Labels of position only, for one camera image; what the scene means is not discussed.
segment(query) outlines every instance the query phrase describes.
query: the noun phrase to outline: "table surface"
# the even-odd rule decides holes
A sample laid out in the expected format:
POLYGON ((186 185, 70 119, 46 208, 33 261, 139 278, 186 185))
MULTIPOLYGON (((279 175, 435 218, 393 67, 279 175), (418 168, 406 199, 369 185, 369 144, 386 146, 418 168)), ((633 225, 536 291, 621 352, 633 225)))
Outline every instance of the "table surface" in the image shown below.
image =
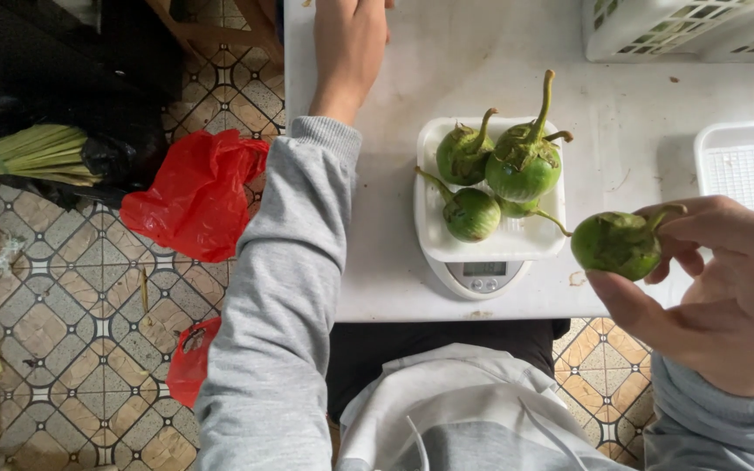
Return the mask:
MULTIPOLYGON (((697 196, 693 142, 714 123, 754 120, 754 65, 592 64, 574 0, 397 0, 391 43, 355 127, 363 134, 338 322, 607 315, 571 255, 535 262, 507 294, 453 294, 426 263, 412 215, 415 144, 440 116, 539 112, 543 73, 557 73, 550 112, 575 134, 565 148, 570 229, 604 210, 697 196)), ((315 7, 287 2, 288 119, 306 114, 316 85, 315 7)), ((690 284, 677 266, 644 287, 665 306, 690 284)))

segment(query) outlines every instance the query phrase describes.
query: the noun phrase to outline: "sleeve cuff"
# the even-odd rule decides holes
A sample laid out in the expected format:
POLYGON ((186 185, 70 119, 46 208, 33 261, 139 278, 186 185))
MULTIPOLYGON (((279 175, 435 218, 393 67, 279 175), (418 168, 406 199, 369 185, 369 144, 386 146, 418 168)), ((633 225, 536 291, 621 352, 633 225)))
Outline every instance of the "sleeve cuff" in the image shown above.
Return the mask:
MULTIPOLYGON (((722 391, 706 381, 693 369, 686 368, 654 352, 654 374, 663 376, 676 392, 686 396, 710 414, 732 423, 754 425, 754 397, 740 397, 722 391)), ((669 396, 670 387, 657 389, 669 396)))
POLYGON ((299 116, 292 120, 289 137, 299 143, 327 149, 340 165, 355 166, 363 136, 359 131, 326 116, 299 116))

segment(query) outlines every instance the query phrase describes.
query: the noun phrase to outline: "round green eggplant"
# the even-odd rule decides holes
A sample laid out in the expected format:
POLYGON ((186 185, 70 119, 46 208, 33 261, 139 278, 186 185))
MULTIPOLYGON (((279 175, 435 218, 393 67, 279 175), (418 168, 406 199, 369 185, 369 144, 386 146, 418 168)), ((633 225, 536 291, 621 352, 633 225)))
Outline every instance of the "round green eggplant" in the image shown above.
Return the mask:
POLYGON ((593 215, 572 234, 572 255, 585 270, 617 273, 636 282, 654 271, 662 260, 656 235, 668 212, 685 214, 683 205, 665 205, 644 218, 620 212, 593 215))
POLYGON ((553 143, 563 137, 570 143, 568 131, 546 135, 545 121, 551 107, 553 70, 546 70, 543 84, 543 107, 533 123, 518 124, 497 139, 487 159, 487 184, 498 196, 515 203, 538 199, 555 187, 560 179, 559 148, 553 143))
POLYGON ((564 236, 572 236, 572 233, 566 230, 566 228, 562 224, 560 224, 559 220, 554 218, 549 213, 545 212, 543 209, 539 209, 539 199, 529 201, 528 203, 514 203, 497 196, 496 202, 499 203, 499 209, 502 210, 502 215, 506 218, 522 219, 529 216, 538 215, 557 224, 557 226, 560 227, 560 231, 563 232, 564 236))
POLYGON ((435 150, 438 173, 448 184, 461 186, 475 185, 485 176, 487 156, 494 150, 494 141, 487 136, 487 122, 497 113, 496 108, 487 110, 482 120, 482 128, 456 123, 435 150))
POLYGON ((427 182, 434 184, 446 203, 442 212, 446 229, 455 239, 473 244, 481 242, 499 226, 501 210, 487 193, 476 188, 462 188, 453 193, 450 188, 434 177, 415 167, 415 171, 427 182))

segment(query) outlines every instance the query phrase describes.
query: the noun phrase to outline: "white foam tray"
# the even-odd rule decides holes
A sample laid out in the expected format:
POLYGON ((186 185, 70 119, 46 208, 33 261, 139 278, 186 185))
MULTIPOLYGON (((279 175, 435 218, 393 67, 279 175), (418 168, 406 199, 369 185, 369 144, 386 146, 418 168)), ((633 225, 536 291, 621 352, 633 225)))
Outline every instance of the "white foam tray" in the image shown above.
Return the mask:
MULTIPOLYGON (((509 127, 522 123, 530 123, 536 116, 502 118, 492 117, 487 124, 490 137, 496 142, 499 136, 509 127)), ((478 129, 482 125, 482 118, 477 117, 444 117, 436 118, 426 123, 418 135, 417 163, 424 171, 440 177, 435 162, 435 150, 444 136, 456 125, 456 121, 478 129)), ((557 133, 554 124, 546 122, 548 133, 557 133)), ((563 165, 563 140, 558 139, 555 144, 561 146, 560 163, 563 165)), ((539 201, 540 209, 566 224, 564 201, 563 173, 557 185, 539 201)), ((461 188, 448 185, 452 191, 461 188)), ((492 195, 490 187, 485 182, 475 185, 492 195)), ((519 260, 540 260, 551 258, 560 252, 566 237, 557 225, 549 219, 531 216, 523 219, 503 217, 497 230, 484 241, 467 244, 457 241, 446 229, 442 216, 444 200, 435 187, 426 184, 423 177, 415 177, 415 229, 421 249, 439 262, 513 262, 519 260)))
POLYGON ((726 195, 754 209, 754 122, 709 126, 695 141, 701 195, 726 195))

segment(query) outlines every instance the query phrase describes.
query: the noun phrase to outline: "green onion bundle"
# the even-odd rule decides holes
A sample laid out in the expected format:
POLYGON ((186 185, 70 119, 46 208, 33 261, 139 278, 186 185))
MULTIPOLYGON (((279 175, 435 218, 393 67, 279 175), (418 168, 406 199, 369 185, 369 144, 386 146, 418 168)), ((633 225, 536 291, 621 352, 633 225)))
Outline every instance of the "green onion bundle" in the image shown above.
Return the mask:
POLYGON ((38 124, 0 137, 0 175, 42 178, 78 186, 92 186, 93 175, 80 159, 86 134, 76 127, 38 124))

